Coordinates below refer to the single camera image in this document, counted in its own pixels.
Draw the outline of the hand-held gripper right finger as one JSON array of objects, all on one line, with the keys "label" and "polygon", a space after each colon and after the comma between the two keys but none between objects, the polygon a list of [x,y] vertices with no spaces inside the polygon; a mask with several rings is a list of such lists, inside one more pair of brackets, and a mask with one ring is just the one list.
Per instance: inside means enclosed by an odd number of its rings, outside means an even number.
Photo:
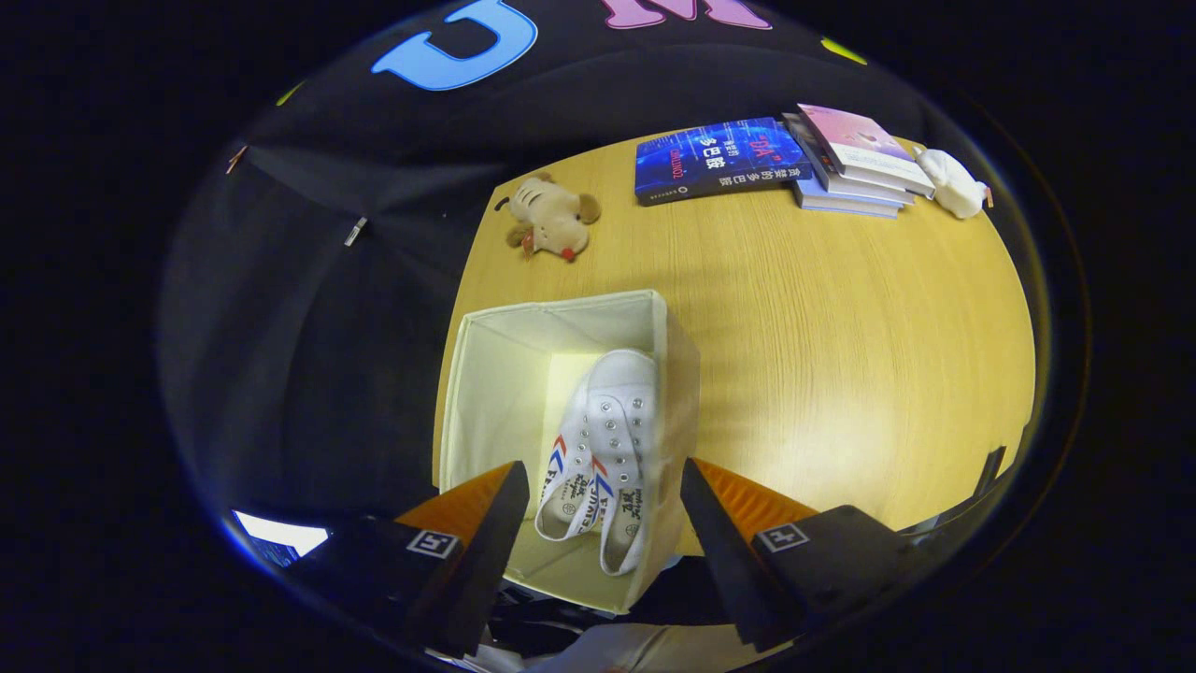
[{"label": "hand-held gripper right finger", "polygon": [[922,579],[923,550],[852,504],[813,510],[696,457],[681,494],[736,634],[757,651],[838,628]]}]

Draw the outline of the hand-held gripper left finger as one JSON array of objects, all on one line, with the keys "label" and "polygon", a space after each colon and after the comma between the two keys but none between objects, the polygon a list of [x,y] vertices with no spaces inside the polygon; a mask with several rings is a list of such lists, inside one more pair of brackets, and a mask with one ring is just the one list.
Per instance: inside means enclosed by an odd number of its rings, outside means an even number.
[{"label": "hand-held gripper left finger", "polygon": [[291,563],[303,596],[408,651],[475,654],[530,498],[512,461],[405,514],[358,516]]}]

